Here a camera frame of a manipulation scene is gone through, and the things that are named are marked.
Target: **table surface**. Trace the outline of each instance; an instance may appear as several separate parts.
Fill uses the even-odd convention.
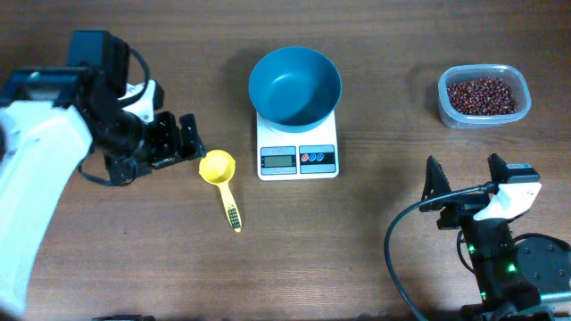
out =
[[[383,238],[419,200],[430,155],[453,189],[488,180],[493,152],[533,164],[543,188],[512,230],[571,241],[569,2],[14,1],[0,15],[2,79],[20,66],[63,65],[74,29],[108,29],[136,48],[166,90],[165,110],[194,113],[207,148],[235,157],[230,185],[244,221],[240,234],[229,228],[198,161],[122,188],[74,174],[37,255],[28,319],[406,316]],[[319,50],[341,72],[338,178],[256,176],[247,82],[264,54],[288,45]],[[529,114],[499,128],[446,128],[436,82],[472,63],[520,70]],[[105,175],[99,153],[85,167]],[[395,268],[424,311],[478,303],[456,233],[438,231],[437,219],[415,212],[401,222]]]

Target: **yellow measuring scoop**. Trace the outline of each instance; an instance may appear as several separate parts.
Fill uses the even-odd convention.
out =
[[[198,173],[205,181],[220,189],[228,222],[235,231],[240,232],[242,231],[242,219],[240,219],[236,201],[228,186],[235,170],[236,161],[232,156],[227,152],[216,150],[208,152],[206,157],[200,160]]]

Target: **red beans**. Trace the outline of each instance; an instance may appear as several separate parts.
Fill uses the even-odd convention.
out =
[[[450,104],[464,115],[489,116],[516,112],[511,88],[501,79],[482,78],[446,87]]]

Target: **clear plastic container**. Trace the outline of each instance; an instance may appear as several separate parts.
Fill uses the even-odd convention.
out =
[[[499,78],[511,88],[516,100],[516,112],[510,115],[474,116],[457,112],[450,104],[446,86],[480,78]],[[452,67],[438,81],[438,111],[443,124],[449,128],[492,128],[522,119],[532,107],[532,98],[524,76],[515,68],[500,64],[478,64]]]

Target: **blue bowl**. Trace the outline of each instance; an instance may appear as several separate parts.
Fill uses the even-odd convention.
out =
[[[319,125],[341,98],[341,76],[322,53],[294,46],[263,57],[250,75],[250,100],[278,129],[302,132]]]

